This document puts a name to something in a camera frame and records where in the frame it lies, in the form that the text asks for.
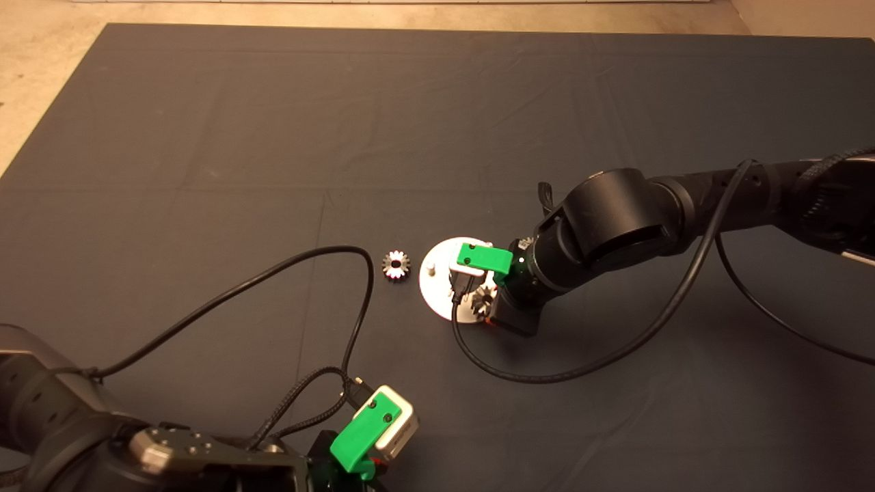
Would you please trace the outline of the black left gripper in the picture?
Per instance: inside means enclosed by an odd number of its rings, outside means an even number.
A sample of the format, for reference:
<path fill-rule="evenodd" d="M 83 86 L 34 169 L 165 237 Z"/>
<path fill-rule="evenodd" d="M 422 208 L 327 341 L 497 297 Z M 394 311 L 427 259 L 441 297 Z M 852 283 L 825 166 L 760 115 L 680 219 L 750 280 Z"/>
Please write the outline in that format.
<path fill-rule="evenodd" d="M 312 491 L 387 491 L 378 479 L 363 482 L 357 474 L 344 470 L 334 455 L 330 452 L 332 442 L 338 432 L 320 432 L 310 446 L 307 454 L 309 460 L 310 481 Z M 374 458 L 376 474 L 385 474 L 390 468 L 390 462 Z"/>

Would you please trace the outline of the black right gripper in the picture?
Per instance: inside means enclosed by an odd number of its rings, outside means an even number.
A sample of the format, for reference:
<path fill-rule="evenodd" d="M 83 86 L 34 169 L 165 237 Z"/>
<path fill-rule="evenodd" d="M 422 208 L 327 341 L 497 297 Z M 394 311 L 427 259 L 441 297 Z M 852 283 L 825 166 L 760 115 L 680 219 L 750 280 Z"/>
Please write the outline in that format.
<path fill-rule="evenodd" d="M 512 264 L 509 274 L 501 278 L 495 274 L 494 282 L 496 292 L 485 324 L 525 338 L 535 336 L 544 305 L 540 280 L 527 264 Z"/>

